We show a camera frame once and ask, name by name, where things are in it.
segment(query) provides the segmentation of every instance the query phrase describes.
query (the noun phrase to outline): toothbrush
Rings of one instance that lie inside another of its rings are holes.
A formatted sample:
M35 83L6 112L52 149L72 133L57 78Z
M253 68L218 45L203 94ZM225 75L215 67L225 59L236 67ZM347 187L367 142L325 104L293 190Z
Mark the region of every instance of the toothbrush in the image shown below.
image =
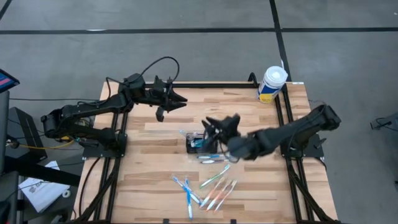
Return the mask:
M184 130L179 130L179 133L182 134L188 140L192 140L192 139L194 139L195 137L197 137L199 135L197 132L194 132L192 134L188 134Z
M209 209L212 208L212 206L216 203L217 199L221 196L221 194L223 194L223 192L225 191L225 189L231 184L231 181L227 181L227 183L225 184L224 188L218 193L218 195L210 202L209 206L207 206L206 211L208 211Z
M221 156L223 155L213 154L208 156L197 156L197 159L214 159L214 158L220 158Z
M217 187L225 180L225 177L220 178L220 180L218 181L218 183L215 185L215 187L213 188L213 190L210 191L210 193L206 196L206 198L203 200L203 202L200 205L200 208L202 208L203 206L205 206L205 204L207 203L207 201L209 201L211 195L214 194L214 192L216 191Z
M208 159L205 161L200 161L201 164L214 164L214 163L223 163L228 162L227 159Z
M185 186L189 187L189 180L188 177L185 178ZM192 213L192 204L191 204L191 196L189 191L187 191L187 203L188 203L188 215L189 219L193 219L193 213Z
M191 195L191 198L199 205L201 205L201 199L200 197L195 194L189 187L186 187L185 185L183 185L176 177L173 177L173 180L179 184L179 186L182 187L182 189L184 189L185 191L188 191L189 194Z
M224 200L225 200L225 199L228 197L228 195L233 191L233 189L234 189L234 187L235 187L235 185L236 185L237 182L238 182L237 180L232 181L231 189L230 189L230 190L228 191L228 193L223 197L223 199L219 202L219 204L217 205L217 207L216 207L216 209L214 210L214 212L216 212L216 211L221 207L221 205L223 204Z
M215 175L214 177L206 180L203 184L201 184L201 186L199 186L200 189L204 188L206 185L210 184L211 182L213 182L215 179L219 178L220 176L222 176L228 169L230 168L229 164L226 164L224 166L224 170L221 171L219 174Z

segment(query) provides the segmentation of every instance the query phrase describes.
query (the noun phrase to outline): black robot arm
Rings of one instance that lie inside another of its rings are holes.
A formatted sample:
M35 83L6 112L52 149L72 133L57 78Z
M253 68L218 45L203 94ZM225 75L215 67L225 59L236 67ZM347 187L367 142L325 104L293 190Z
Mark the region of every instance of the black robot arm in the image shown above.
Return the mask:
M172 81L166 83L155 77L153 87L146 89L146 84L140 74L133 74L120 83L118 93L106 100L91 103L66 105L53 110L48 115L41 117L44 132L48 138L62 138L74 136L97 140L104 148L116 150L117 134L111 128L95 129L78 125L76 122L85 117L103 113L130 112L134 104L147 104L158 106L156 118L162 122L163 112L172 111L183 106L187 99L176 94L172 88Z
M241 137L237 131L239 115L227 117L222 121L207 118L203 121L208 133L209 143L220 141L228 146L228 152L235 158L255 160L258 156L268 155L281 144L287 144L295 150L302 150L308 139L318 131L336 129L341 120L328 105L321 105L308 115L279 128L260 129Z

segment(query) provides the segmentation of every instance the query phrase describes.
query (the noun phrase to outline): black cable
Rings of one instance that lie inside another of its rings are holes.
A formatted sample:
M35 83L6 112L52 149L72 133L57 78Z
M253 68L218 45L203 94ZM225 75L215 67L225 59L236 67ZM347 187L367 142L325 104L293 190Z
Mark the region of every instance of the black cable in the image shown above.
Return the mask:
M73 219L75 220L76 217L77 217L75 209L72 209L72 212L73 212L73 214L75 215L75 217L73 218Z
M318 160L325 167L325 170L328 170L323 159L321 159L320 157L316 157L315 159Z
M175 58L173 58L173 57L170 57L170 56L164 56L164 57L161 57L161 58L159 58L159 59L157 59L156 61L154 61L154 62L152 62L148 67L146 67L142 72L141 72L141 74L134 80L134 81L132 81L132 82L135 82L135 81L137 81L140 77L142 77L143 75L144 75L144 73L148 70L148 69L150 69L153 65L155 65L157 62L159 62L159 61L161 61L161 60L164 60L164 59L171 59L171 60L173 60L176 64L177 64L177 73L175 74L175 77L174 77L174 79L172 80L172 82L174 82L176 79L177 79L177 77L178 77L178 75L179 75L179 73L180 73L180 64L179 64L179 62L177 61L177 59L175 59Z
M389 129L389 130L391 130L391 131L398 131L397 129L387 127L386 124L381 124L381 123L379 122L380 119L384 119L384 118L376 118L376 123L377 123L378 125L380 125L381 128L387 128L387 129Z
M72 165L77 165L77 164L83 164L84 162L76 162L74 164L62 164L58 166L53 166L53 167L48 167L48 168L54 168L54 167L60 167L60 166L72 166Z
M28 129L30 129L30 127L28 127L28 126L23 126L23 125L21 125L19 122L13 121L13 120L11 120L11 119L9 119L9 118L8 118L8 121L18 124L21 128L28 128ZM41 130L38 130L38 129L36 129L36 131L38 131L38 132L40 132L40 133L44 133L44 131L41 131Z
M82 104L90 105L90 106L101 106L101 105L105 104L106 102L108 102L108 100L111 98L111 85L109 84L109 81L112 80L112 81L114 81L114 82L116 82L118 84L123 84L123 83L121 83L121 82L119 82L117 80L114 80L113 78L110 78L110 77L106 77L105 80L106 80L106 84L108 86L108 97L107 97L106 100L102 101L101 103L99 103L98 100L96 102L94 102L94 103L88 103L88 102L84 102L84 101L79 101L79 102L77 102L77 104L79 105L80 103L82 103Z
M52 149L48 148L47 150L61 150L61 151L74 151L74 150L82 150L84 147L78 148L78 149L62 149L62 148L57 148L57 149Z
M226 155L226 153L224 152L224 149L223 149L223 144L221 142L220 142L220 149L221 149L221 152L223 153L224 157L227 158L228 162L232 162L232 163L238 163L239 162L240 158L236 158L236 160L233 161L233 160L231 160L229 158L229 156Z
M88 173L87 173L87 175L86 175L86 178L85 178L85 181L84 181L84 183L83 183L83 186L81 187L80 199L79 199L79 217L81 216L81 201L83 200L83 193L84 193L84 191L85 191L85 187L86 187L86 184L87 184L88 177L90 176L91 171L93 170L95 164L97 164L97 162L98 162L99 160L100 160L100 158L97 158L97 159L94 161L93 165L91 165L91 167L90 167L90 169L88 170Z
M94 119L91 117L88 117L90 119L90 127L94 127Z
M85 118L80 118L80 119L76 122L76 124L81 125L81 126L87 126L87 127L92 128L90 117L88 117L88 120L85 119Z
M96 101L93 99L83 99L83 98L70 98L70 99L25 99L25 98L10 98L10 100L23 100L23 101L65 101L65 100L86 100L86 101Z
M14 138L14 139L31 139L31 138L36 138L36 137L33 137L33 136L31 136L31 137L18 137L18 138Z
M36 184L41 184L41 183L51 183L51 182L40 181L40 182L38 182L38 183L36 183ZM30 184L30 185L25 186L25 187L23 187L23 188L17 189L16 191L14 191L14 192L11 193L10 195L8 195L8 196L6 197L6 199L4 199L3 201L8 200L13 194L17 193L18 191L20 191L20 190L22 190L22 189L25 189L25 188L27 188L27 187L35 186L36 184Z

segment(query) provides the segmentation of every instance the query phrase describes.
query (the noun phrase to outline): black bracket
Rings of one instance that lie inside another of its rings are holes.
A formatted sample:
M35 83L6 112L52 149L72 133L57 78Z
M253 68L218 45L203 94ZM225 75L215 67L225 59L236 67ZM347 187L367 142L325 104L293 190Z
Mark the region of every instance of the black bracket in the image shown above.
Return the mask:
M259 87L259 83L257 82L257 78L256 78L256 75L254 73L250 73L248 82L253 82L253 86L255 88Z
M83 151L83 158L90 158L90 157L103 157L103 158L119 158L124 157L126 152L126 145L127 145L127 134L116 134L117 143L119 144L118 150L109 150L106 149L102 144L99 144L98 141L87 139L81 140L79 143L85 149Z
M318 134L313 135L308 140L307 146L301 151L299 149L287 148L289 144L289 140L283 142L280 145L280 152L284 157L291 158L301 158L301 157L312 157L312 158L321 158L324 156L322 144L326 141L326 139L320 139Z

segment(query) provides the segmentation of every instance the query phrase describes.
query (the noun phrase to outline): power cord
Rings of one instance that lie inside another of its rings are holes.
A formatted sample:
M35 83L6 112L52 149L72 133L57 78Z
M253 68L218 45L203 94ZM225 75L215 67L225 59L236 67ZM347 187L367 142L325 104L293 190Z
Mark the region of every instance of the power cord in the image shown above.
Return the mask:
M117 80L115 80L113 78L110 78L110 77L106 77L105 80L106 80L106 84L108 86L108 97L107 97L106 100L102 101L101 103L99 103L98 100L95 103L88 103L88 102L84 102L84 101L79 101L79 102L77 102L77 104L82 103L84 105L90 105L90 106L101 106L101 105L105 104L106 102L108 102L108 100L111 98L111 85L109 84L109 81L110 80L114 81L114 82L116 82L116 83L118 83L120 85L123 84L123 83L121 83L121 82L119 82L119 81L117 81Z
M38 182L38 183L36 183L36 184L42 184L42 183L51 183L51 182L40 181L40 182ZM23 188L20 188L20 189L14 191L14 192L11 193L10 195L8 195L8 196L6 197L6 199L4 199L3 201L8 200L12 195L14 195L15 193L18 193L18 191L20 191L20 190L22 190L22 189L25 189L25 188L28 188L28 187L31 187L31 186L35 186L36 184L30 184L30 185L28 185L28 186L25 186L25 187L23 187Z
M78 149L64 149L64 148L56 148L56 149L54 149L54 148L43 148L43 149L47 149L47 150L60 150L60 151L76 151L76 150L82 150L82 149L84 149L84 147L81 147L81 148L78 148Z
M94 121L91 117L87 117L88 121L85 118L81 118L79 121L82 121L84 123L84 125L86 125L88 123L88 127L93 127L94 126Z
M10 100L22 100L22 101L67 101L67 100L86 100L86 101L96 101L93 99L83 99L83 98L69 98L69 99L25 99L25 98L10 98Z
M74 141L70 141L70 142L68 142L66 144L63 144L63 145L60 145L60 146L54 146L54 147L35 147L35 146L28 146L28 145L25 145L25 144L19 144L19 146L20 147L30 148L30 149L60 149L60 148L65 147L65 146L69 146L70 144L73 144L73 143L74 143Z
M61 164L61 165L52 166L52 167L48 167L48 168L55 168L55 167L61 167L61 166L72 166L72 165L77 165L77 164L84 164L84 162L76 162L76 163L72 163L72 164Z
M14 138L14 139L32 139L32 138L36 138L36 137L34 137L34 136L31 136L31 137L18 137L18 138Z
M387 127L385 124L381 124L381 123L379 122L380 119L384 119L384 118L376 118L376 123L377 123L378 125L380 125L380 127L382 127L382 128L387 128L387 129L389 129L389 130L391 130L391 131L398 131L397 129Z
M180 64L179 64L179 62L177 61L177 59L175 59L175 58L173 58L173 57L171 57L171 56L164 56L164 57L161 57L161 58L159 58L159 59L157 59L156 61L154 61L154 62L152 62L150 65L148 65L148 67L146 67L142 72L141 72L141 74L134 80L134 81L132 81L132 82L135 82L135 81L137 81L140 77L142 77L145 73L146 73L146 71L148 71L148 69L150 69L153 65L155 65L157 62L159 62L159 61L161 61L161 60L164 60L164 59L171 59L171 60L173 60L176 64L177 64L177 73L175 74L175 77L174 77L174 79L172 80L172 82L174 82L176 79L177 79L177 77L178 77L178 75L179 75L179 73L180 73Z
M72 212L73 212L73 214L75 215L75 217L73 218L73 219L75 220L76 217L77 217L75 209L72 209Z
M87 184L88 177L90 176L91 171L93 171L93 168L94 168L95 164L97 164L97 162L99 160L100 160L100 158L97 158L94 161L93 165L91 165L90 169L87 172L87 175L86 175L85 181L83 183L83 186L81 187L80 199L79 199L79 217L81 216L81 203L82 203L82 200L83 200L83 194L84 194L84 191L85 191L85 187L86 187L86 184Z
M240 158L236 158L236 160L232 160L230 156L227 156L226 152L223 149L223 143L220 142L221 153L223 153L224 157L231 163L238 163Z
M30 127L28 127L28 126L23 126L23 125L21 125L19 122L13 121L13 120L11 120L11 119L9 119L9 118L8 118L8 121L10 121L10 122L12 122L12 123L18 124L21 128L28 128L28 129L30 129ZM36 129L36 131L38 131L38 132L40 132L40 133L44 133L44 131L41 131L41 130L38 130L38 129Z

